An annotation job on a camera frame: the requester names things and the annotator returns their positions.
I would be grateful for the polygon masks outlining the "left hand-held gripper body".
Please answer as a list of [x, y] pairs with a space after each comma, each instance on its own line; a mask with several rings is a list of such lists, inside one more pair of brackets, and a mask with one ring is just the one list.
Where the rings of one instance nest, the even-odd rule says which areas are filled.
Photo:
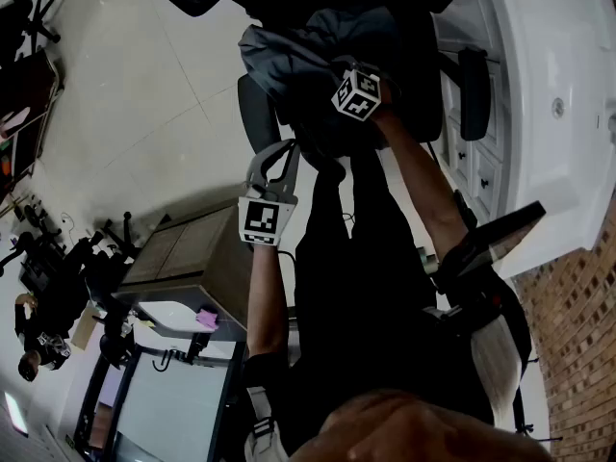
[[292, 193], [249, 185], [238, 199], [240, 239], [248, 244], [279, 246], [296, 205], [297, 197]]

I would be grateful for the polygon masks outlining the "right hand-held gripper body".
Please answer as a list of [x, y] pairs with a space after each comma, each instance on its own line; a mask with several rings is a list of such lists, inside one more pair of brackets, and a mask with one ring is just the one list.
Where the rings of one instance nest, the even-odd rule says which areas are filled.
[[381, 78], [374, 67], [361, 64], [339, 64], [340, 85], [331, 97], [336, 111], [359, 121], [366, 121], [381, 104]]

